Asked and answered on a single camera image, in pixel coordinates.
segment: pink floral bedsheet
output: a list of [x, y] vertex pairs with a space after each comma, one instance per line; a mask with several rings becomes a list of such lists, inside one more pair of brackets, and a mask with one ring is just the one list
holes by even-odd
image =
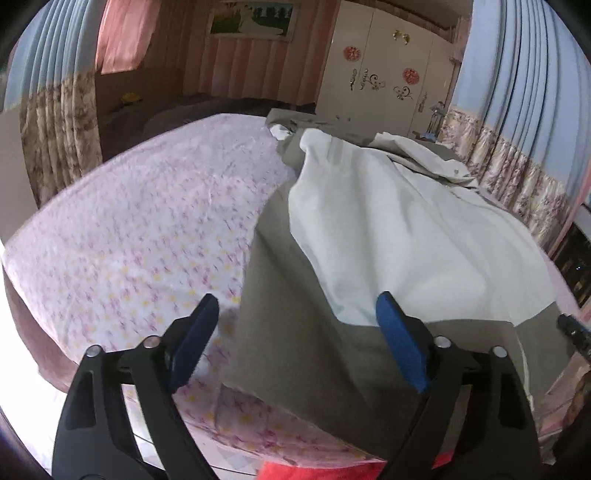
[[192, 435], [276, 462], [371, 461], [222, 383], [256, 220], [293, 176], [275, 147], [264, 118], [246, 115], [160, 135], [61, 192], [8, 242], [2, 260], [33, 316], [74, 361], [94, 343], [134, 347], [214, 294], [218, 327], [174, 397]]

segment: ceiling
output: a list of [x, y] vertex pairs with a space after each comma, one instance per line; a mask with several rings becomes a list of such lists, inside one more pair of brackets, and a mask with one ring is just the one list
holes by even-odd
[[402, 7], [440, 27], [456, 25], [459, 17], [472, 14], [473, 0], [385, 0], [391, 5]]

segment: wardrobe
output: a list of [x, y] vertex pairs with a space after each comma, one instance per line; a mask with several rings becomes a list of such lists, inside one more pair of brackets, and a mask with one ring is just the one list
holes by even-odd
[[387, 12], [342, 1], [316, 114], [372, 135], [427, 131], [453, 74], [452, 44]]

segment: gray blanket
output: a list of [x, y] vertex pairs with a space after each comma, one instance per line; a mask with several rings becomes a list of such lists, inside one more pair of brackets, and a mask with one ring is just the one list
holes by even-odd
[[[297, 151], [302, 128], [320, 128], [362, 145], [368, 140], [305, 114], [271, 112], [269, 120], [296, 134], [279, 146], [284, 161], [296, 171], [303, 162]], [[441, 150], [444, 147], [426, 146], [454, 158], [449, 150]], [[259, 218], [225, 383], [388, 459], [403, 441], [418, 395], [402, 378], [378, 328], [346, 325], [334, 316], [308, 259], [290, 233], [287, 197], [291, 186], [281, 186]], [[486, 352], [494, 345], [504, 345], [524, 381], [523, 351], [528, 364], [525, 383], [537, 401], [571, 354], [554, 326], [558, 315], [556, 304], [551, 304], [517, 328], [510, 322], [465, 319], [427, 327], [433, 335], [445, 335], [471, 350]], [[451, 439], [460, 431], [466, 400], [462, 397], [457, 405], [449, 428]]]

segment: curtain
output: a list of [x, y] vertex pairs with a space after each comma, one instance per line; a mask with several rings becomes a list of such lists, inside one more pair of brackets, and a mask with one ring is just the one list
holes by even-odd
[[105, 0], [52, 0], [23, 32], [6, 109], [20, 107], [22, 149], [38, 206], [102, 163], [95, 52]]
[[160, 5], [161, 0], [107, 0], [96, 49], [97, 72], [139, 67], [150, 46]]
[[586, 187], [590, 93], [591, 66], [546, 2], [474, 2], [439, 141], [545, 249]]

